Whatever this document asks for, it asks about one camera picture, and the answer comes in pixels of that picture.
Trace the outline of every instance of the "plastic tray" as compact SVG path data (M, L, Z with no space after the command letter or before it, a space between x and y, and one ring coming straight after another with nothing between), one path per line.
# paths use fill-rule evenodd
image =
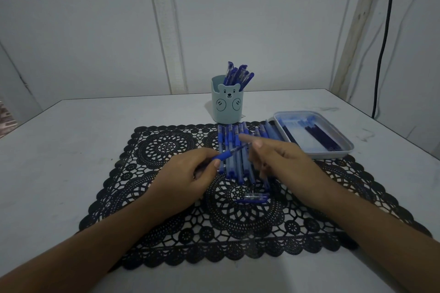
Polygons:
M341 151L328 151L322 146L318 140L316 140L311 134L304 129L304 127L298 124L298 121L305 120L307 118L314 118L314 123L322 129L330 138L332 138L342 149ZM290 142L286 132L281 127L279 121L281 120L288 128L289 132L295 138L298 145L305 153L307 153L312 159L334 159L338 157L344 157L354 149L353 143L347 139L336 127L331 124L327 119L322 117L314 111L279 111L274 114L273 120L275 125L283 136L285 141Z

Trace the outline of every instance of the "table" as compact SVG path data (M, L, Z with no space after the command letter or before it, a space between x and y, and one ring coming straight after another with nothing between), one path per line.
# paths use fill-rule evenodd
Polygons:
M213 123L211 94L63 100L0 140L0 275L78 230L137 126ZM327 90L246 92L246 121L312 110L355 145L352 155L440 238L440 162ZM325 249L253 260L119 268L94 292L394 292L361 251Z

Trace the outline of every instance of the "hand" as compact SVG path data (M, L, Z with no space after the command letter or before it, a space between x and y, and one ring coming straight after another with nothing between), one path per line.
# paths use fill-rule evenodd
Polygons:
M210 162L197 179L194 178L195 168L217 154L211 148L197 148L173 156L162 167L140 198L157 215L157 224L182 212L203 195L216 177L220 160Z
M284 141L240 134L252 143L249 159L260 175L276 176L305 205L321 210L334 183L298 145Z

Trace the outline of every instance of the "black lace placemat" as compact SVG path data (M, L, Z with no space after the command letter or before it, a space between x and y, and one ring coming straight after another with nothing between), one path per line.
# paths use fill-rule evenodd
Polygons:
M247 125L253 131L260 123ZM217 149L217 124L136 128L79 229L140 197L170 157L201 146ZM352 156L315 162L345 188L431 236ZM144 235L113 269L121 265L135 269L141 264L153 268L163 262L178 265L184 260L197 263L203 258L211 262L223 257L239 260L244 255L259 258L264 253L277 257L284 251L297 255L302 250L316 253L322 247L331 251L340 246L357 248L337 224L301 204L275 179L271 181L267 204L235 203L234 199L250 191L247 185L239 186L224 175L217 175L200 201ZM253 192L264 192L260 180Z

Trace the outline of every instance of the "electrical cord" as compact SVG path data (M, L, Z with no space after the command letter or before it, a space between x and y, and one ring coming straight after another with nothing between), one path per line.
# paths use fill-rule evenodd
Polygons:
M381 53L379 54L379 59L377 60L376 83L374 84L373 113L371 114L371 118L374 118L374 115L376 115L377 88L379 87L379 74L381 73L382 57L383 57L384 50L385 50L386 39L388 37L389 18L390 18L390 15L391 15L391 6L392 6L392 4L393 4L393 0L388 0L388 10L386 12L384 39L382 41Z

